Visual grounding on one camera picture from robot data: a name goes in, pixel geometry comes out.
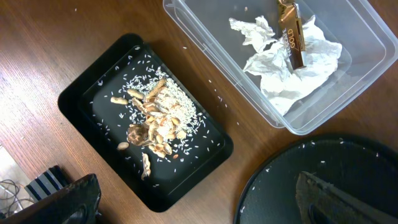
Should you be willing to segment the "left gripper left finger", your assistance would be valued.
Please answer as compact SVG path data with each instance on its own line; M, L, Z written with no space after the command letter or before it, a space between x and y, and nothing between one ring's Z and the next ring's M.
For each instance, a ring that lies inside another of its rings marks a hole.
M88 174L23 209L1 224L96 223L101 189L95 174Z

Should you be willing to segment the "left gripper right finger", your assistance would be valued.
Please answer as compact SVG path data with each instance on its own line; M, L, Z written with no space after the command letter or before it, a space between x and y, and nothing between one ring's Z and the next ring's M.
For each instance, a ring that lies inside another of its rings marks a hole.
M358 200L311 173L299 173L295 189L302 223L397 223L396 217Z

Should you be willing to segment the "white tissue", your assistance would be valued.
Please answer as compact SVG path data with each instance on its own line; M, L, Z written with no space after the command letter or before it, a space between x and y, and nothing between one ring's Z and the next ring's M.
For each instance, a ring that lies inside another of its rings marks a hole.
M285 115L292 105L325 83L338 68L343 46L326 40L313 15L304 25L306 67L293 70L282 39L250 57L244 72L261 76L260 89L276 110Z

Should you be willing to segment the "food scraps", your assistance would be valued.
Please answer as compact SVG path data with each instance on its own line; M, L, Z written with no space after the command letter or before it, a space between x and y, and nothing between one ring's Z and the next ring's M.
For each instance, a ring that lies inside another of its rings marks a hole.
M170 192L225 145L224 134L146 46L83 95L83 110L143 183Z

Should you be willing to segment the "small tissue piece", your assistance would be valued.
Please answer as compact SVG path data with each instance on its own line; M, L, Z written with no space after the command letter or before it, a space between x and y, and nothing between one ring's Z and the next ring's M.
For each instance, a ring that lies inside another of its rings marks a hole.
M245 36L243 45L252 45L257 53L261 53L277 40L274 38L275 32L264 16L256 17L255 20L255 23L250 23L229 18L229 24L232 30Z

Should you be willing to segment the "small bottle with white cap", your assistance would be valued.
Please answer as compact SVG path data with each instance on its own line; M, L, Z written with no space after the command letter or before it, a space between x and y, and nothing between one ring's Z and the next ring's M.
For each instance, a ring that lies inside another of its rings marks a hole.
M306 67L306 48L299 5L294 0L278 0L282 40L293 70Z

